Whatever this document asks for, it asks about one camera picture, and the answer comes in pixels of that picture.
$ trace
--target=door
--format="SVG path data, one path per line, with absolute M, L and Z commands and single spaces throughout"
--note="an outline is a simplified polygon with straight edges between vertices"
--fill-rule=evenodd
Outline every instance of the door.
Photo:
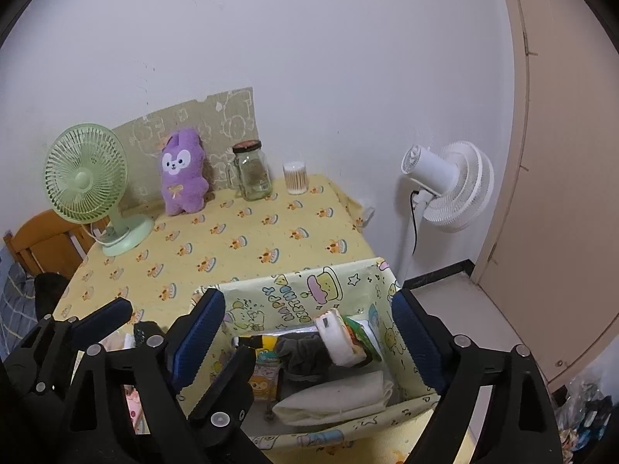
M 552 380 L 619 314 L 619 54 L 584 0 L 519 1 L 524 148 L 479 284 Z

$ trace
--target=door frame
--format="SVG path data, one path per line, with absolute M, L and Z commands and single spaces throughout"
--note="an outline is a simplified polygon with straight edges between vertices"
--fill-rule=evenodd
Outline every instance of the door frame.
M 477 257 L 471 280 L 479 284 L 501 235 L 503 224 L 510 210 L 516 190 L 516 181 L 524 151 L 524 137 L 528 118 L 528 49 L 524 28 L 524 15 L 520 0 L 505 0 L 510 17 L 511 37 L 514 50 L 514 115 L 512 118 L 510 146 L 494 214 L 482 250 Z

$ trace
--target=storage box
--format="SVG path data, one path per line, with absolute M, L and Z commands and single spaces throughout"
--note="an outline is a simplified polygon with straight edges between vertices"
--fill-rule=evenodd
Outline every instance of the storage box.
M 354 261 L 324 268 L 217 286 L 226 299 L 224 323 L 213 340 L 194 383 L 179 395 L 189 413 L 211 381 L 233 354 L 232 338 L 240 334 L 280 330 L 311 323 L 332 307 L 343 316 L 369 321 L 395 381 L 400 402 L 370 417 L 340 423 L 317 432 L 262 434 L 243 429 L 262 450 L 335 445 L 372 435 L 399 425 L 438 401 L 424 385 L 391 315 L 391 299 L 399 289 L 389 265 L 382 258 Z

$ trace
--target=screw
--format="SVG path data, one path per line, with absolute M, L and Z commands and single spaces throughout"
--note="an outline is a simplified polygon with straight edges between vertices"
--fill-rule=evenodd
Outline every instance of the screw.
M 160 334 L 154 334 L 153 336 L 148 337 L 146 340 L 146 345 L 149 347 L 159 347 L 163 343 L 163 336 Z
M 531 353 L 530 349 L 524 344 L 518 344 L 516 346 L 516 352 L 520 354 L 523 358 L 526 358 Z
M 94 343 L 86 349 L 86 354 L 89 356 L 97 356 L 101 352 L 101 344 Z
M 210 423 L 216 428 L 225 428 L 228 424 L 230 424 L 230 416 L 222 411 L 215 412 L 210 416 Z
M 454 337 L 454 343 L 458 347 L 462 347 L 463 349 L 466 349 L 466 347 L 470 347 L 470 345 L 471 345 L 470 338 L 468 336 L 466 336 L 465 334 L 457 334 Z

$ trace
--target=chair backrest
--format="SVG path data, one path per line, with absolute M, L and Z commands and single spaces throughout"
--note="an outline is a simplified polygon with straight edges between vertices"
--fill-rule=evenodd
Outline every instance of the chair backrest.
M 101 220 L 93 226 L 104 229 L 106 221 Z M 81 225 L 64 220 L 50 209 L 28 220 L 15 235 L 8 232 L 4 243 L 27 273 L 36 276 L 42 272 L 57 272 L 71 279 L 82 263 L 72 235 L 85 253 L 95 243 Z

